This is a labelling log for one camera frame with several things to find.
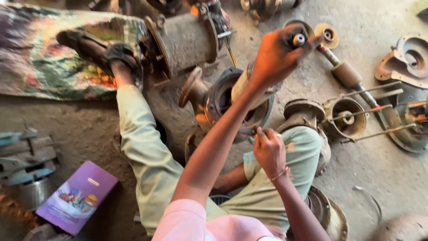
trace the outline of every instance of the wire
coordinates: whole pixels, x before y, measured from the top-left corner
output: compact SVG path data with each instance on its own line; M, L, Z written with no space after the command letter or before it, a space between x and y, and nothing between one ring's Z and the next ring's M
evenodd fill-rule
M238 65L236 64L236 61L235 61L235 57L233 56L233 53L232 53L232 49L230 48L230 38L229 38L229 36L226 37L226 47L229 50L229 54L230 54L230 57L232 58L233 65L235 66L235 68L238 68Z

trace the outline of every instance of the light green pants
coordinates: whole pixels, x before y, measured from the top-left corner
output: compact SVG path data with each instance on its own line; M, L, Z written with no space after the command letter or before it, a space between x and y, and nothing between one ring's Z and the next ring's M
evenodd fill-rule
M141 224L152 236L174 193L183 167L172 158L155 130L155 118L137 87L117 90L122 150L129 158L137 179L136 195ZM308 127L295 127L282 133L287 146L291 180L305 198L315 175L321 140ZM228 214L255 217L265 225L287 230L284 204L252 152L244 154L244 170L249 184L236 196L217 206L207 200L207 221Z

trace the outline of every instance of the colorful cloth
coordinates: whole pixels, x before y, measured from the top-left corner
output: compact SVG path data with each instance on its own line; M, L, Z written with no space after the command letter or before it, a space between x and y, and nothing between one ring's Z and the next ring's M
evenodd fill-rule
M138 39L146 31L142 19L109 12L1 5L0 94L58 100L114 98L113 77L58 44L56 34L66 29L125 42L137 56L141 55Z

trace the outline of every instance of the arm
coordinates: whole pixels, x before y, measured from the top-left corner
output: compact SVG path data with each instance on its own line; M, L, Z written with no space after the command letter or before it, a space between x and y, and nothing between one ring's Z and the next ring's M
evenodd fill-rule
M257 130L254 155L268 178L278 177L285 170L285 145L272 129L265 130L266 134ZM305 201L294 187L288 174L279 176L272 181L287 212L293 234L296 240L330 241L321 224L311 212Z
M313 37L309 39L308 44L292 50L284 45L282 40L295 28L303 26L292 24L264 36L249 83L193 153L171 201L192 199L205 207L233 139L251 106L270 86L290 75L303 58L322 41L322 37Z

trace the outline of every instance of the knee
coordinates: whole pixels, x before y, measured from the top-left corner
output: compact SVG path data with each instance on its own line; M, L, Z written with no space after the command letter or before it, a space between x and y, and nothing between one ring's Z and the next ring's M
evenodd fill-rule
M321 148L321 138L318 132L309 127L293 127L285 131L282 136L286 145L293 142L294 145L305 149L319 150Z

